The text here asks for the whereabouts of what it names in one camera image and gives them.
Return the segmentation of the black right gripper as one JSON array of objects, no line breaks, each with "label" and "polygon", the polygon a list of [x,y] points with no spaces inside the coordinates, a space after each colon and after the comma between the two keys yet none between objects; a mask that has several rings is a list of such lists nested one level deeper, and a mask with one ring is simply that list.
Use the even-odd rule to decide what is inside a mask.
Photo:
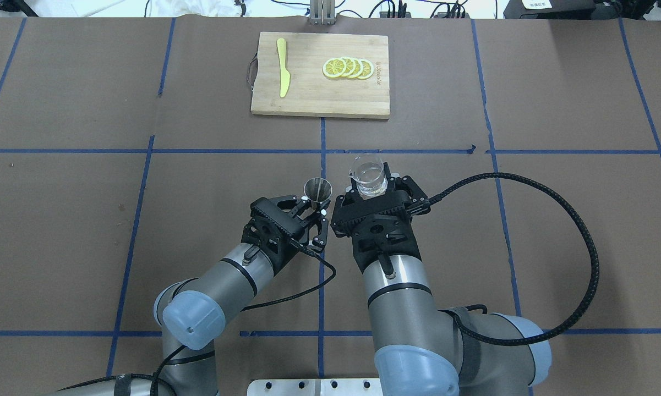
[{"label": "black right gripper", "polygon": [[[404,203],[407,212],[430,211],[429,196],[410,175],[391,173],[387,188],[390,191],[405,191],[408,195],[408,201]],[[355,205],[357,201],[357,186],[351,184],[345,188],[343,195],[337,197],[336,206]],[[353,258],[361,273],[376,262],[380,264],[383,273],[395,273],[396,266],[391,261],[393,256],[403,255],[421,260],[411,219],[406,216],[370,215],[358,223],[349,236]]]}]

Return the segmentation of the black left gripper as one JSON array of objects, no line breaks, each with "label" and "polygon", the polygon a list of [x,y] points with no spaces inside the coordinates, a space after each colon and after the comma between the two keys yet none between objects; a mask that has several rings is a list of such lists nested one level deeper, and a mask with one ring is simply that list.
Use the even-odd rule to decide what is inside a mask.
[{"label": "black left gripper", "polygon": [[261,216],[250,216],[242,234],[242,243],[256,245],[269,258],[273,275],[276,276],[298,253],[293,243],[322,254],[327,246],[329,223],[327,210],[314,211],[305,218],[301,215],[310,209],[310,203],[298,195],[265,198],[266,216],[295,216],[302,224],[303,233],[297,240],[287,238],[270,221]]}]

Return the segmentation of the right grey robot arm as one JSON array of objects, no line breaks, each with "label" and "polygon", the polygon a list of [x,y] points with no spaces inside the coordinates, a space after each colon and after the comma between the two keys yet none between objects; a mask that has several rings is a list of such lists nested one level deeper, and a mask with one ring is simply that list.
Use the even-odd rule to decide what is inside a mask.
[{"label": "right grey robot arm", "polygon": [[503,346],[467,333],[521,340],[542,335],[536,323],[476,306],[436,306],[408,213],[428,200],[418,185],[386,170],[370,183],[383,193],[363,198],[353,180],[337,198],[332,228],[351,239],[362,274],[383,394],[527,395],[544,382],[553,363],[548,341]]}]

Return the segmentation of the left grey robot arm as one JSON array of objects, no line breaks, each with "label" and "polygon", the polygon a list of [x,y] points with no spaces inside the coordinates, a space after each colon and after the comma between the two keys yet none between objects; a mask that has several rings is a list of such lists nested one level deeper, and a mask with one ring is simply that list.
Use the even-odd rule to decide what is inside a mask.
[{"label": "left grey robot arm", "polygon": [[162,363],[152,374],[97,378],[58,395],[217,395],[216,338],[298,254],[319,259],[327,245],[330,198],[259,198],[239,245],[204,275],[165,288],[152,313],[162,330]]}]

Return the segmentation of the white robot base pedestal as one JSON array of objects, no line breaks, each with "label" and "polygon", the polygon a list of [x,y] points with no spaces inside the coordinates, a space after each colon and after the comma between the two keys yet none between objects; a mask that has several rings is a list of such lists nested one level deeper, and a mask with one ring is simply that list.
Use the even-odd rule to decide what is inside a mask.
[{"label": "white robot base pedestal", "polygon": [[249,384],[247,395],[383,395],[378,378],[263,379]]}]

